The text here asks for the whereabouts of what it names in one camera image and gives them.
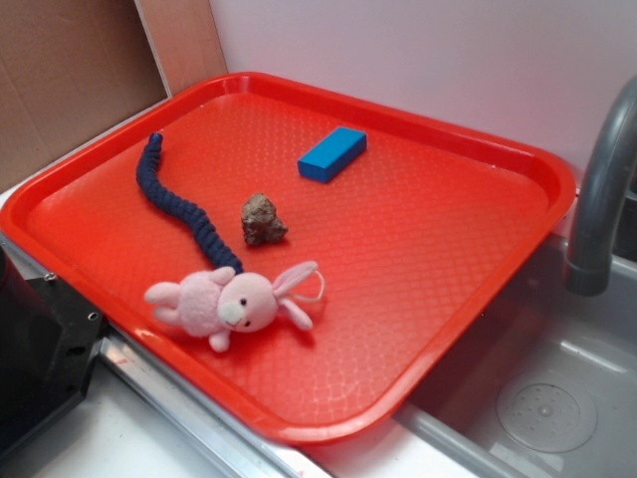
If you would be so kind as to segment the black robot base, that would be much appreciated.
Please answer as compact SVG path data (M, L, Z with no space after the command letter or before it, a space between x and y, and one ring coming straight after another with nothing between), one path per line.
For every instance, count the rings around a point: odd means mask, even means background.
M2 461L84 400L104 328L66 281L26 279L1 253Z

